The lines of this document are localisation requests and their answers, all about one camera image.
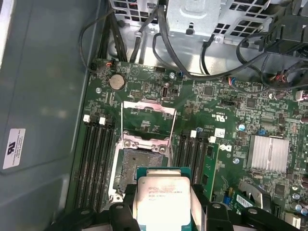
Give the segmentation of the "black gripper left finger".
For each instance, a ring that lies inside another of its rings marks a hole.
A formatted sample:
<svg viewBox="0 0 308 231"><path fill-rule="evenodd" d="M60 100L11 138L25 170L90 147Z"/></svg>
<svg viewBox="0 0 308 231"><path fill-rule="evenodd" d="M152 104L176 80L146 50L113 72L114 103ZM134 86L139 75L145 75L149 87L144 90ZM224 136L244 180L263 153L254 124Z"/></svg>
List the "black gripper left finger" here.
<svg viewBox="0 0 308 231"><path fill-rule="evenodd" d="M123 202L112 203L97 213L92 208L77 208L51 225L53 231L139 231L133 217L133 202L137 185L129 184Z"/></svg>

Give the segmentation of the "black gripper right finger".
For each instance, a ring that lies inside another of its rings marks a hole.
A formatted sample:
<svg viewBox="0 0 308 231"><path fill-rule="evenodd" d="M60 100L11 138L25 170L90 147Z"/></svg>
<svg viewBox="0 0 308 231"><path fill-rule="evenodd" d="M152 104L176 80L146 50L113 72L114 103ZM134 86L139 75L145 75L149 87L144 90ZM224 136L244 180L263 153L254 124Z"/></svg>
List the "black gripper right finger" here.
<svg viewBox="0 0 308 231"><path fill-rule="evenodd" d="M296 227L257 207L240 214L210 202L201 185L192 186L192 218L199 231L296 231Z"/></svg>

